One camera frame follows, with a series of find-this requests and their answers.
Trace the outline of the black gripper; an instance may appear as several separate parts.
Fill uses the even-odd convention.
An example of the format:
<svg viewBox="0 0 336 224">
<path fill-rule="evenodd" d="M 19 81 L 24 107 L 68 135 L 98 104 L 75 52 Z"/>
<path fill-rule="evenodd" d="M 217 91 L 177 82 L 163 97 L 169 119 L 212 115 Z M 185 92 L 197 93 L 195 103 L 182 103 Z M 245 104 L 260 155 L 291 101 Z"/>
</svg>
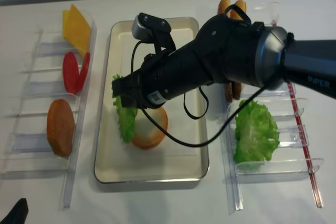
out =
<svg viewBox="0 0 336 224">
<path fill-rule="evenodd" d="M 178 53 L 147 55 L 141 68 L 112 77 L 112 96 L 124 108 L 152 108 L 187 92 L 186 57 Z"/>
</svg>

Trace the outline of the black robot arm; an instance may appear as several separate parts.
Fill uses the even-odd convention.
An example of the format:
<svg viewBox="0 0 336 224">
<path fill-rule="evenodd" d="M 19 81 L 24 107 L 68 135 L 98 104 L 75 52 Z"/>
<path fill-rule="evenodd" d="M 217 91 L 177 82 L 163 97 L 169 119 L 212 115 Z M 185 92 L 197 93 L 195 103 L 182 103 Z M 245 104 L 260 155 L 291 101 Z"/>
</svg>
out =
<svg viewBox="0 0 336 224">
<path fill-rule="evenodd" d="M 200 86 L 244 83 L 268 90 L 294 82 L 335 97 L 335 41 L 295 40 L 281 27 L 224 14 L 208 20 L 194 40 L 176 49 L 169 23 L 140 13 L 133 24 L 140 42 L 154 45 L 141 68 L 112 82 L 124 107 L 158 108 Z"/>
</svg>

